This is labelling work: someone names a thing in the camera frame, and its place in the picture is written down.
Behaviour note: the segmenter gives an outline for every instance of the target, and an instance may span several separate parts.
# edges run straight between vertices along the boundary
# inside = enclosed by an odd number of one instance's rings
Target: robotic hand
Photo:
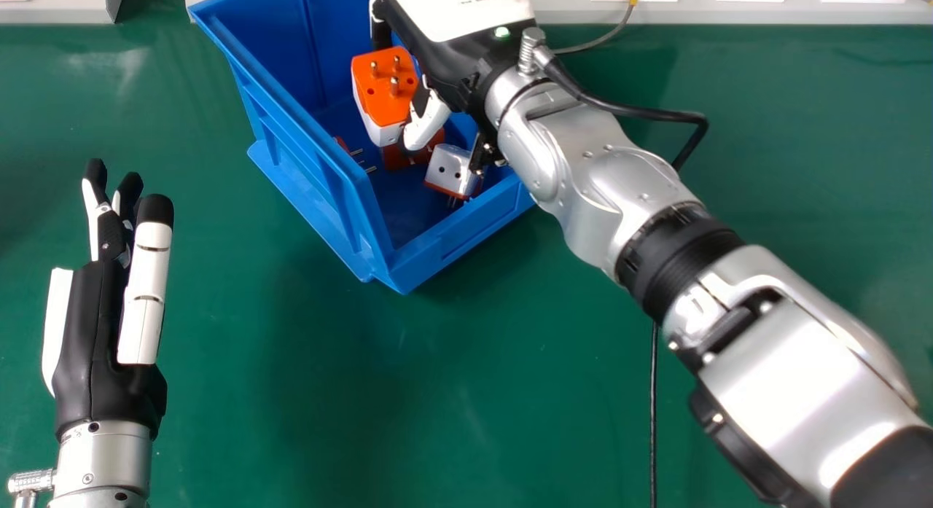
[[[168,387],[156,367],[174,209],[161,195],[140,200],[129,173],[107,199],[107,171],[87,165],[81,190],[90,227],[90,262],[52,272],[42,375],[55,398],[55,469],[15,474],[16,508],[149,506],[152,442]]]
[[[933,431],[895,356],[767,249],[713,219],[554,58],[528,0],[370,0],[374,47],[420,63],[401,145],[476,119],[469,169],[507,162],[567,246],[662,325],[690,409],[763,501],[933,506]]]

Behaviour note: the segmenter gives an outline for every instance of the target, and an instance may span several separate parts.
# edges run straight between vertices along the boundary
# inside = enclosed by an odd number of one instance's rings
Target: green table
[[[246,158],[227,64],[180,3],[0,29],[0,476],[56,456],[47,279],[86,262],[77,179],[101,157],[176,203],[156,508],[646,506],[649,322],[626,294],[537,210],[413,295],[360,284]],[[553,29],[554,45],[603,29]],[[597,92],[707,113],[686,182],[882,332],[927,407],[931,42],[930,27],[632,27],[569,59]],[[627,129],[666,156],[689,130]],[[757,506],[694,425],[691,388],[662,352],[660,505]]]

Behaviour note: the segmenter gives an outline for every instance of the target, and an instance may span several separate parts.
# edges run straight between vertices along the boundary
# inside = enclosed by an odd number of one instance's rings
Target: black and white robotic hand
[[[374,49],[420,63],[402,145],[466,112],[469,169],[507,163],[567,246],[629,290],[696,377],[690,409],[763,501],[933,506],[933,431],[880,338],[747,245],[634,145],[547,48],[528,0],[370,0]]]
[[[148,505],[168,392],[156,355],[174,209],[162,195],[140,199],[137,173],[113,200],[106,183],[104,163],[91,160],[81,180],[90,262],[51,275],[42,375],[55,398],[58,464],[9,479],[16,508],[33,508],[45,491],[50,508]]]

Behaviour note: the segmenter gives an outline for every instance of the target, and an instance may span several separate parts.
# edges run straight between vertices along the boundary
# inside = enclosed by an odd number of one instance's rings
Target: orange plug adapter
[[[414,60],[403,47],[356,56],[353,92],[370,140],[379,147],[399,141],[418,86]]]

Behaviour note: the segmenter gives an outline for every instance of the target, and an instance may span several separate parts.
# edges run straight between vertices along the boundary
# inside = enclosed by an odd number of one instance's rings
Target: blue container
[[[533,205],[509,168],[456,210],[424,170],[383,170],[353,99],[350,60],[370,50],[369,0],[207,0],[191,7],[226,54],[257,142],[248,154],[363,282],[408,293]],[[454,115],[449,143],[476,124]],[[340,136],[351,157],[334,141]],[[379,169],[367,175],[366,169]]]

